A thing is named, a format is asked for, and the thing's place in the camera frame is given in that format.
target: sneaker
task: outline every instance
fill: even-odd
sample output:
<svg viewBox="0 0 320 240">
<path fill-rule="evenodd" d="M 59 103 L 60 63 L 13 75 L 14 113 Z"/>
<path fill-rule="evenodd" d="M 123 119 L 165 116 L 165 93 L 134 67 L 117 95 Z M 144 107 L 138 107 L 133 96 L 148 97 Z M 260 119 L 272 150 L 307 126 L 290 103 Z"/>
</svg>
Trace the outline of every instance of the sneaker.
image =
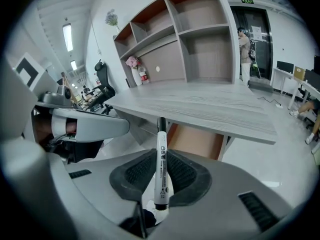
<svg viewBox="0 0 320 240">
<path fill-rule="evenodd" d="M 299 112 L 298 112 L 298 110 L 292 110 L 292 111 L 290 111 L 290 115 L 295 117 L 295 118 L 298 118 Z"/>
<path fill-rule="evenodd" d="M 309 145 L 313 141 L 314 137 L 315 137 L 315 135 L 313 133 L 311 133 L 310 136 L 305 139 L 305 143 L 307 145 Z"/>
</svg>

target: exit sign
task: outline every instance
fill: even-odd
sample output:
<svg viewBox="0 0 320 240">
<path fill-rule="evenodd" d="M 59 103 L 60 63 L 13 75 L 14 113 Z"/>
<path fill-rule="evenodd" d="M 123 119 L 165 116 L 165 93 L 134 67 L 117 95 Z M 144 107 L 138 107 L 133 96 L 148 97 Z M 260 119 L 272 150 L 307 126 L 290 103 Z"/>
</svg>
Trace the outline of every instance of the exit sign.
<svg viewBox="0 0 320 240">
<path fill-rule="evenodd" d="M 244 4 L 254 4 L 253 0 L 241 0 Z"/>
</svg>

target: pink flowers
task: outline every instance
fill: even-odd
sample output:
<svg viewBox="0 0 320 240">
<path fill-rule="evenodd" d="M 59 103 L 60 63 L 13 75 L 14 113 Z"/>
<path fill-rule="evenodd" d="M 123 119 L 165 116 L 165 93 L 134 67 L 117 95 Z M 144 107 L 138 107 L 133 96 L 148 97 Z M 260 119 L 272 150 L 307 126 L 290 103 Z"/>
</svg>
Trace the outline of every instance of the pink flowers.
<svg viewBox="0 0 320 240">
<path fill-rule="evenodd" d="M 132 69 L 137 69 L 139 60 L 133 56 L 130 56 L 125 64 L 127 64 Z"/>
</svg>

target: person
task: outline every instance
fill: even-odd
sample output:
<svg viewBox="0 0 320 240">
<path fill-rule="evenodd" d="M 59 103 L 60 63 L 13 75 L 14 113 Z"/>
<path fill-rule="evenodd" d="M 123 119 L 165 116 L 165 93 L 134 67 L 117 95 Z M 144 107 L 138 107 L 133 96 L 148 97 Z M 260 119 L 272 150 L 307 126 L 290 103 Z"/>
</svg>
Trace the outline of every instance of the person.
<svg viewBox="0 0 320 240">
<path fill-rule="evenodd" d="M 88 102 L 91 99 L 91 95 L 86 95 L 83 91 L 81 92 L 81 97 L 84 102 Z"/>
<path fill-rule="evenodd" d="M 298 110 L 290 111 L 290 115 L 295 118 L 298 118 L 298 116 L 301 113 L 303 113 L 307 110 L 319 110 L 319 109 L 320 109 L 320 101 L 317 99 L 314 99 L 314 100 L 310 100 L 310 101 L 306 102 L 305 104 L 303 104 Z M 315 121 L 313 129 L 312 129 L 312 133 L 310 134 L 310 136 L 308 138 L 305 139 L 305 143 L 307 145 L 309 145 L 313 141 L 316 133 L 319 130 L 319 127 L 320 127 L 320 113 L 318 112 L 318 115 L 316 117 L 316 121 Z"/>
<path fill-rule="evenodd" d="M 90 89 L 84 85 L 83 86 L 83 91 L 84 91 L 85 94 L 87 94 L 88 92 L 90 92 Z"/>
<path fill-rule="evenodd" d="M 245 33 L 246 33 L 246 30 L 243 27 L 238 28 L 242 81 L 244 82 L 245 86 L 248 86 L 248 82 L 250 80 L 250 67 L 251 67 L 251 58 L 249 57 L 249 51 L 250 51 L 251 45 L 250 45 L 249 37 L 247 37 Z"/>
<path fill-rule="evenodd" d="M 52 139 L 52 126 L 51 126 L 51 114 L 37 114 L 33 121 L 34 121 L 34 128 L 36 132 L 37 142 L 40 146 L 45 147 L 49 141 Z M 77 122 L 67 122 L 65 125 L 65 132 L 67 134 L 77 132 Z"/>
</svg>

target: white marker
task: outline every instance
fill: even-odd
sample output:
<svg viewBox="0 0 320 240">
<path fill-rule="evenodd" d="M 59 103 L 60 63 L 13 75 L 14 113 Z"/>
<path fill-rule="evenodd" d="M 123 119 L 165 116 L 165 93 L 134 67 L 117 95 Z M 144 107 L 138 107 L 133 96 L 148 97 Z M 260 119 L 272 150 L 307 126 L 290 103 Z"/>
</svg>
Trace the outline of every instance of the white marker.
<svg viewBox="0 0 320 240">
<path fill-rule="evenodd" d="M 156 143 L 156 170 L 154 187 L 154 204 L 155 208 L 159 211 L 166 210 L 169 203 L 167 150 L 166 119 L 164 117 L 159 117 Z"/>
</svg>

